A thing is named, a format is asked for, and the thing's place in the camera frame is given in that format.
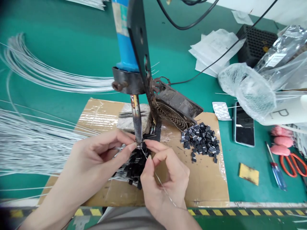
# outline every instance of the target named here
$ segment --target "black cable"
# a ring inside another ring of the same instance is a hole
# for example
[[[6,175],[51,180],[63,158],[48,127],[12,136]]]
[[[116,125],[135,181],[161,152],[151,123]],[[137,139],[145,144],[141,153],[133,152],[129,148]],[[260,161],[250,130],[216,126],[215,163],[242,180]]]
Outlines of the black cable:
[[[170,18],[170,16],[167,14],[165,8],[163,7],[162,3],[160,0],[157,0],[162,12],[164,13],[165,17],[169,20],[169,22],[176,27],[179,30],[187,30],[192,28],[193,26],[197,25],[198,23],[200,23],[201,20],[203,20],[209,13],[210,11],[215,7],[215,5],[217,4],[219,0],[215,0],[215,2],[210,6],[210,8],[199,18],[197,19],[195,22],[193,22],[192,24],[185,26],[185,27],[180,27],[178,25],[176,25],[176,23],[173,22],[173,20]]]
[[[182,2],[186,5],[196,5],[198,3],[204,3],[208,0],[196,0],[196,1],[192,1],[192,0],[182,0]]]
[[[209,67],[211,67],[212,65],[214,65],[215,63],[217,63],[222,57],[224,57],[240,40],[242,40],[247,34],[248,32],[255,27],[255,25],[266,15],[266,13],[275,5],[275,3],[277,2],[278,0],[275,0],[272,5],[270,5],[270,7],[264,12],[263,15],[261,15],[261,17],[254,23],[254,25],[252,25],[247,31],[245,34],[243,34],[239,39],[238,41],[236,41],[221,57],[219,57],[215,62],[213,62],[211,65],[209,65],[207,68],[205,68],[203,71],[201,71],[200,73],[198,73],[197,75],[195,75],[194,77],[192,77],[191,79],[189,80],[186,80],[186,81],[180,81],[180,82],[175,82],[175,83],[172,83],[172,85],[175,85],[175,84],[181,84],[181,83],[186,83],[188,81],[191,81],[193,80],[194,78],[198,77],[202,72],[204,72],[206,69],[208,69]]]

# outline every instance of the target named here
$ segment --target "yellow and black hazard tape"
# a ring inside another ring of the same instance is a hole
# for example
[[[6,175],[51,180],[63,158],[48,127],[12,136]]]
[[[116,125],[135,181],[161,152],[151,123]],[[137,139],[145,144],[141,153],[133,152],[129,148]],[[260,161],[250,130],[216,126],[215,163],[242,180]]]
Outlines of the yellow and black hazard tape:
[[[192,216],[307,216],[306,209],[188,209]]]
[[[36,209],[3,209],[5,213],[9,213],[10,218],[22,218],[29,216]],[[75,216],[102,216],[101,208],[79,208]]]
[[[3,209],[10,218],[22,218],[35,209]],[[307,216],[307,209],[188,209],[192,216]],[[102,216],[102,208],[79,208],[75,216]]]

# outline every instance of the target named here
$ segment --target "blue soldering iron handle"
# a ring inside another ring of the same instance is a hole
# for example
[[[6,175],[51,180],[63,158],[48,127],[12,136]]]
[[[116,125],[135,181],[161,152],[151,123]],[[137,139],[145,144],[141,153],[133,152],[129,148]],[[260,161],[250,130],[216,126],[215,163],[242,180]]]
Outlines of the blue soldering iron handle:
[[[113,15],[118,39],[121,62],[116,64],[120,70],[138,73],[138,63],[133,51],[127,28],[129,0],[112,0]]]
[[[284,177],[282,176],[281,170],[279,169],[277,163],[271,162],[271,165],[278,187],[281,190],[287,191],[287,185],[285,183]]]

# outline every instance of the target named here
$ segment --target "phone screen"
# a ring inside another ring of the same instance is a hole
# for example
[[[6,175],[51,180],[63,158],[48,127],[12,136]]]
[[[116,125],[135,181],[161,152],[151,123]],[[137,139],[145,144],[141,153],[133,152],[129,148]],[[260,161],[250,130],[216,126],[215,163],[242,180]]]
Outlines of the phone screen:
[[[236,103],[236,142],[255,146],[254,120]]]

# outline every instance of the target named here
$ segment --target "yellow sponge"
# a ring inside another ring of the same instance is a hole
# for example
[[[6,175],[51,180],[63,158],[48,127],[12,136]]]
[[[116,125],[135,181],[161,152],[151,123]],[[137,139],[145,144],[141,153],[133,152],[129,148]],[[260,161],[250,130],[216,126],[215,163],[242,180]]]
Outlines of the yellow sponge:
[[[255,185],[259,185],[259,171],[240,163],[239,177],[252,182]]]

